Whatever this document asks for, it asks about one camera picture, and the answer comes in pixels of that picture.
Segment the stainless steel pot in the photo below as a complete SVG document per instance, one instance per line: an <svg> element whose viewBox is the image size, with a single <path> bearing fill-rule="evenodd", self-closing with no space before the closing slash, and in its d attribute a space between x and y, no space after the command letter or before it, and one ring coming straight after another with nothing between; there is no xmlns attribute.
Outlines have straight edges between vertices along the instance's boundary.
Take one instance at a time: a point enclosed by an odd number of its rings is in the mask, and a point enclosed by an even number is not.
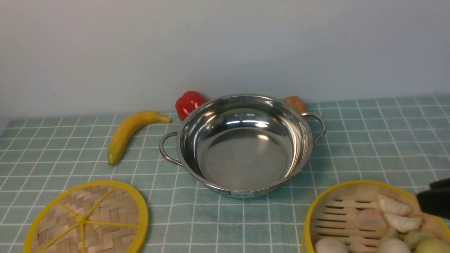
<svg viewBox="0 0 450 253"><path fill-rule="evenodd" d="M303 116L315 117L322 125L315 140ZM159 150L213 191L256 197L300 172L325 132L324 121L315 113L300 114L267 96L229 95L195 109L178 132L161 138ZM177 136L180 160L164 150L171 136Z"/></svg>

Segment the bamboo steamer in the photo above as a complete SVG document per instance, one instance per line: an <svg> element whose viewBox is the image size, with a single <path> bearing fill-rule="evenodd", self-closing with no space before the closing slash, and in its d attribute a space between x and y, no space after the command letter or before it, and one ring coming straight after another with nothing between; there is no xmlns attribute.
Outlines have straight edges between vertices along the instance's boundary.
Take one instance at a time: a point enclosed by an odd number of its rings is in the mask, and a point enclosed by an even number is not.
<svg viewBox="0 0 450 253"><path fill-rule="evenodd" d="M422 217L420 230L434 234L450 243L450 230L435 216L422 213L414 195L374 181L350 181L324 191L311 205L306 215L302 236L303 253L314 253L314 245L324 237L344 242L352 253L376 253L386 228L357 225L358 214L364 209L380 210L377 195L383 194L413 208L409 217Z"/></svg>
<svg viewBox="0 0 450 253"><path fill-rule="evenodd" d="M141 194L114 180L84 183L51 201L30 227L25 253L137 253L149 212Z"/></svg>

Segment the pot handle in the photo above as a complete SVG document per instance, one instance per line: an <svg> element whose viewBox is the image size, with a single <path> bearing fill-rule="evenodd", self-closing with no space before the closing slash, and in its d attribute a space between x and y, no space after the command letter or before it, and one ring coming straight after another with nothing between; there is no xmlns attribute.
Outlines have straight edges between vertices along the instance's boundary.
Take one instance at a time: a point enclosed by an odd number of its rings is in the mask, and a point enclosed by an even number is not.
<svg viewBox="0 0 450 253"><path fill-rule="evenodd" d="M304 117L306 117L306 116L315 117L315 118L320 122L320 125L322 126L322 131L321 131L319 137L317 137L317 138L312 142L312 144L315 144L315 143L318 142L318 141L325 135L325 133L327 132L327 128L325 127L325 121L324 121L318 114L315 114L315 113L306 112L306 113L302 113L301 115L304 116Z"/></svg>
<svg viewBox="0 0 450 253"><path fill-rule="evenodd" d="M167 154L167 152L164 150L164 142L166 142L166 140L167 140L169 137L176 136L176 135L177 135L177 132L172 132L172 133L167 133L167 134L165 134L165 135L161 138L161 140L159 141L159 152L161 153L162 157L164 157L164 159L166 159L168 162L171 162L171 163L176 164L176 165L178 165L178 166L184 167L183 164L182 164L179 160L170 157L170 156Z"/></svg>

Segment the red bell pepper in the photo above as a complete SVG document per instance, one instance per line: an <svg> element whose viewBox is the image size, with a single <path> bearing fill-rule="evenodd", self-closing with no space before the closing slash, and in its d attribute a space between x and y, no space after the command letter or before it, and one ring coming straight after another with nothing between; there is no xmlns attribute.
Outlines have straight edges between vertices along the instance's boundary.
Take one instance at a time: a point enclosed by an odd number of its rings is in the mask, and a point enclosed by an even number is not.
<svg viewBox="0 0 450 253"><path fill-rule="evenodd" d="M203 98L200 93L190 90L184 93L182 97L180 97L176 103L175 108L178 113L178 117L181 121L185 120L185 118L194 111L197 107L205 103L206 100Z"/></svg>

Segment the banana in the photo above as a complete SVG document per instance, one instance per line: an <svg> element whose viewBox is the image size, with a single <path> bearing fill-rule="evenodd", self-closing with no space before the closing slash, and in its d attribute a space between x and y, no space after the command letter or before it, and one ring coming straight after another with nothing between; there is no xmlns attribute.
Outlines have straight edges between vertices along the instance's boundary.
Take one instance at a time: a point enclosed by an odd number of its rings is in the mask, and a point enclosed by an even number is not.
<svg viewBox="0 0 450 253"><path fill-rule="evenodd" d="M108 148L108 164L114 166L119 162L128 141L138 129L158 121L172 122L169 117L160 115L154 111L142 111L126 118L112 136L111 144Z"/></svg>

